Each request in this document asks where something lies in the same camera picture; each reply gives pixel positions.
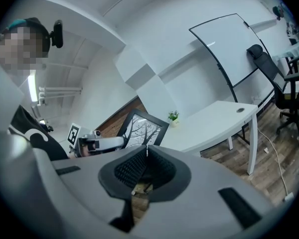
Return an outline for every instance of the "chair backrest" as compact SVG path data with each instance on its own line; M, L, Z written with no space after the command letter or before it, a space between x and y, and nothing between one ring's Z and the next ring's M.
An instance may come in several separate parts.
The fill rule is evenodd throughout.
M260 45L255 44L251 46L247 49L247 53L253 57L255 65L274 86L275 102L279 107L280 101L285 99L283 94L285 81L282 72L272 61L271 57L266 52L263 52L263 48Z

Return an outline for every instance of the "whiteboard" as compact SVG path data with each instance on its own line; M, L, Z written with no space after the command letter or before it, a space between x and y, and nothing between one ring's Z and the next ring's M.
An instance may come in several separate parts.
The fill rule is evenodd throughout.
M243 19L232 14L217 18L190 29L207 46L225 70L232 86L251 74L257 67L247 49L254 44L262 46L253 30Z

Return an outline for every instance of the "flower pot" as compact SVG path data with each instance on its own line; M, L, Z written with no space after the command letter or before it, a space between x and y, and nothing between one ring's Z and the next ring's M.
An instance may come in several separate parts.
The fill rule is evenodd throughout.
M179 124L179 120L178 120L178 118L175 119L175 120L173 120L173 121L170 123L171 127L177 127L178 124Z

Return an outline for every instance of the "black office chair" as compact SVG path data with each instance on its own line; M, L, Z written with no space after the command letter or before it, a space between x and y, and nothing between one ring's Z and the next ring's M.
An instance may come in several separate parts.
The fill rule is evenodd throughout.
M291 123L296 123L299 134L299 93L296 98L296 81L299 80L299 72L283 76L279 68L274 64L271 57L263 52L260 45L255 44L247 49L253 59L255 65L263 72L267 79L274 86L275 90L275 103L279 109L289 109L290 113L281 112L281 116L288 117L287 122L283 123L277 128L277 134L280 133L280 129L286 127ZM290 64L297 63L299 57L289 61ZM286 86L285 82L291 83L291 98L285 99L283 90Z

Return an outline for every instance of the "framed tree picture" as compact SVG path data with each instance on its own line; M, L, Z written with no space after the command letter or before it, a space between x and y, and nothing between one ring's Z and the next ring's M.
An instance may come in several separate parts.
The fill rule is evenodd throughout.
M117 136L125 136L122 148L137 145L160 145L169 124L147 113L133 109L126 117Z

